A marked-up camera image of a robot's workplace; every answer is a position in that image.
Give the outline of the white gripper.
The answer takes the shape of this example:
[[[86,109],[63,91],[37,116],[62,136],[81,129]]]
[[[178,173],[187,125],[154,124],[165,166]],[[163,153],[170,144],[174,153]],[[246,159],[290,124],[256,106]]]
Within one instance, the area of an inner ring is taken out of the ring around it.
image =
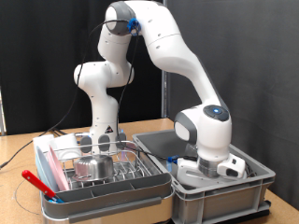
[[[246,177],[246,162],[234,154],[224,161],[178,159],[177,180],[181,185],[202,188]]]

